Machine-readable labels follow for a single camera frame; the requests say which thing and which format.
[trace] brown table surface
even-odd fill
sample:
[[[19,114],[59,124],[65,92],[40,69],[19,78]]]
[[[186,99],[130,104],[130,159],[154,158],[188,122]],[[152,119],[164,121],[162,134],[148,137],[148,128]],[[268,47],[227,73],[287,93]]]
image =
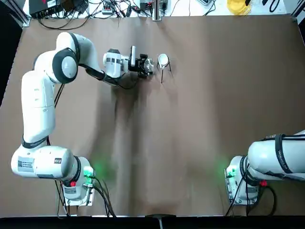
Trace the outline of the brown table surface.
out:
[[[56,108],[51,143],[90,160],[117,215],[222,215],[223,169],[232,157],[266,135],[305,129],[305,48],[288,15],[95,19],[73,32],[93,41],[101,68],[109,48],[129,54],[131,45],[138,55],[166,53],[171,61],[163,84],[157,71],[133,90],[111,88],[80,68]],[[54,181],[15,176],[10,159],[23,130],[21,78],[38,54],[55,49],[59,33],[37,21],[23,31],[0,109],[2,217],[56,214]],[[270,183],[276,214],[305,213],[303,183]],[[253,214],[271,207],[266,193]],[[104,214],[100,196],[79,214]]]

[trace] white robotic arm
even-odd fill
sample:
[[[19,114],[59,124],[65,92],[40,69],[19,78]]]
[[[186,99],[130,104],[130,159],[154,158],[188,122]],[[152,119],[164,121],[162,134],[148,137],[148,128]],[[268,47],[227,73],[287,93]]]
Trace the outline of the white robotic arm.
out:
[[[254,204],[262,180],[305,180],[305,130],[272,135],[250,145],[248,156],[235,156],[225,170],[227,193],[235,204]]]
[[[67,199],[84,199],[88,195],[86,182],[91,181],[84,174],[94,176],[89,161],[74,156],[69,149],[47,145],[47,138],[55,128],[55,84],[72,82],[78,66],[82,66],[98,80],[117,85],[122,73],[128,71],[136,71],[145,78],[152,71],[150,63],[147,55],[135,58],[134,46],[129,57],[110,49],[104,56],[105,73],[99,67],[97,52],[89,39],[74,33],[59,34],[56,49],[39,55],[33,71],[22,78],[24,130],[22,144],[11,159],[12,171],[22,177],[59,179]]]

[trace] green led light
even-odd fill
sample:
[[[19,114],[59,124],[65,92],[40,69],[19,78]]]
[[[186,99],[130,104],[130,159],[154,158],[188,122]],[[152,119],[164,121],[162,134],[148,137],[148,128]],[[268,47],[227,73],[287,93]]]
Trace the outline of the green led light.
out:
[[[227,173],[228,173],[229,176],[235,176],[236,170],[237,170],[236,166],[229,166],[227,168]]]
[[[94,170],[93,170],[93,168],[91,166],[85,166],[84,167],[84,178],[85,178],[84,183],[86,185],[93,184],[93,177],[94,177]]]

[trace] power strip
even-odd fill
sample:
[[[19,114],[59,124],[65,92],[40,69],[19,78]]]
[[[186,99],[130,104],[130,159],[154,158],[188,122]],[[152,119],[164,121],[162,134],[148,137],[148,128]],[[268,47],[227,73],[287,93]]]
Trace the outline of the power strip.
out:
[[[110,6],[109,3],[104,3],[103,9],[102,9],[102,14],[105,14],[105,15],[113,14],[112,7]]]

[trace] wire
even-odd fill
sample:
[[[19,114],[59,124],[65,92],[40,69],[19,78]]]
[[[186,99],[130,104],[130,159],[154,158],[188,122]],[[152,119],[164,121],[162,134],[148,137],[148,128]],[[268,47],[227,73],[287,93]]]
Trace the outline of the wire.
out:
[[[230,212],[230,210],[231,210],[231,208],[232,208],[232,206],[233,206],[233,204],[234,204],[234,202],[235,202],[235,199],[236,199],[236,196],[237,196],[238,190],[239,190],[239,188],[240,188],[240,185],[242,184],[242,181],[243,181],[243,179],[244,179],[245,175],[246,175],[246,172],[244,173],[243,177],[241,178],[241,180],[240,180],[240,182],[239,182],[239,184],[238,184],[238,187],[237,187],[237,190],[236,190],[236,193],[235,193],[234,199],[233,199],[232,203],[230,204],[230,207],[229,207],[229,209],[227,210],[227,212],[226,212],[225,216],[228,216],[228,214],[229,214],[229,212]]]
[[[107,214],[107,211],[109,211],[113,217],[116,217],[116,215],[114,214],[113,210],[110,208],[109,203],[107,202],[107,199],[105,198],[104,192],[102,192],[102,191],[101,191],[99,188],[97,188],[96,186],[93,186],[93,188],[94,188],[96,191],[98,191],[98,193],[99,193],[99,194],[101,195],[101,197],[103,198],[104,204],[106,205],[106,209],[105,209],[105,210],[106,210],[106,214]]]
[[[270,13],[273,13],[273,12],[276,10],[276,8],[278,7],[278,4],[280,3],[280,0],[277,0],[276,6],[272,9],[274,3],[275,3],[275,0],[273,0],[273,1],[271,2],[271,5],[270,5],[270,7],[269,7]]]
[[[216,10],[216,5],[215,5],[216,0],[213,0],[213,4],[209,8],[209,10],[204,14],[204,16],[208,15],[210,12],[213,12]]]
[[[176,4],[173,6],[173,11],[175,10],[175,7],[176,7],[176,5],[177,5],[177,3],[178,3],[179,1],[180,1],[180,0],[178,0],[178,1],[176,2]]]
[[[90,14],[89,11],[88,11],[88,9],[86,9],[86,12],[88,13],[88,16],[86,16],[86,17],[85,17],[85,21],[84,21],[81,25],[79,25],[79,26],[77,26],[77,27],[64,28],[65,26],[67,26],[67,25],[75,18],[75,17],[74,17],[75,9],[71,10],[70,13],[68,13],[68,12],[65,11],[65,13],[64,13],[65,15],[64,15],[63,18],[65,19],[65,18],[67,18],[68,16],[71,16],[71,18],[69,19],[69,21],[68,21],[66,24],[64,24],[64,25],[62,25],[62,26],[60,26],[60,27],[51,27],[51,26],[47,26],[47,25],[45,25],[45,24],[42,23],[41,19],[38,19],[38,22],[39,22],[40,25],[42,25],[43,27],[45,27],[45,28],[47,28],[47,29],[50,29],[50,30],[68,31],[68,30],[78,29],[78,28],[82,27],[84,24],[86,24],[89,18],[92,18],[92,17],[93,17],[93,18],[96,18],[95,15],[101,12],[101,11],[98,11],[98,12],[97,12],[97,9],[99,8],[99,6],[100,6],[102,3],[103,3],[103,0],[101,0],[100,3],[97,3],[98,6],[95,8],[95,10],[93,11],[92,14]]]
[[[105,199],[104,199],[105,207],[108,206],[108,210],[109,210],[109,212],[112,214],[112,216],[115,215],[115,213],[114,213],[114,211],[113,211],[113,209],[112,209],[111,202],[110,202],[109,190],[108,190],[108,187],[107,187],[105,181],[102,179],[103,184],[105,185],[106,190],[103,188],[103,186],[101,185],[101,183],[100,183],[100,181],[98,180],[98,178],[95,177],[95,179],[96,179],[97,182],[99,183],[99,185],[100,185],[100,187],[101,187],[101,190],[102,190],[102,193],[106,193],[106,197],[107,197],[107,201],[108,201],[108,202],[107,202],[107,201],[105,202]]]
[[[58,101],[59,101],[59,98],[60,98],[60,96],[61,96],[61,93],[62,93],[62,91],[63,91],[63,89],[64,89],[64,86],[65,86],[65,85],[62,83],[61,86],[60,86],[60,88],[59,88],[59,90],[58,90],[58,92],[57,92],[57,94],[56,94],[56,96],[55,96],[55,99],[54,99],[54,107],[55,107],[55,108],[56,108],[56,106],[57,106],[57,103],[58,103]],[[48,146],[51,145],[49,136],[47,137],[47,145],[48,145]],[[58,196],[59,196],[59,199],[58,199],[58,206],[57,206],[57,217],[59,218],[58,213],[59,213],[59,203],[60,203],[60,202],[61,202],[61,204],[62,204],[62,206],[63,206],[63,209],[64,209],[66,215],[69,216],[70,213],[69,213],[69,211],[67,212],[66,198],[65,198],[64,191],[63,191],[63,187],[62,187],[62,185],[61,185],[61,183],[60,183],[61,189],[59,190],[56,180],[54,180],[54,182],[55,182],[56,189],[57,189],[57,193],[58,193]]]
[[[246,169],[246,195],[247,195],[247,205],[246,205],[246,216],[249,214],[249,194],[248,194],[248,168]]]
[[[143,12],[147,17],[148,17],[148,16],[152,16],[152,15],[149,15],[148,13],[146,13],[144,10],[141,10],[141,8],[138,7],[137,4],[134,3],[134,0],[132,0],[132,2],[133,2],[133,4],[140,10],[140,12]]]
[[[248,213],[250,213],[258,205],[258,203],[261,200],[262,195],[263,195],[263,193],[266,189],[269,189],[272,192],[272,195],[273,195],[273,206],[272,206],[272,209],[271,209],[270,213],[267,216],[273,216],[274,215],[274,213],[276,211],[276,208],[277,208],[277,196],[276,196],[276,193],[275,193],[274,189],[270,186],[260,187],[260,189],[258,191],[259,194],[258,194],[258,197],[257,197],[257,201],[254,204],[254,206],[249,208]]]
[[[191,16],[191,0],[189,1],[189,16]]]

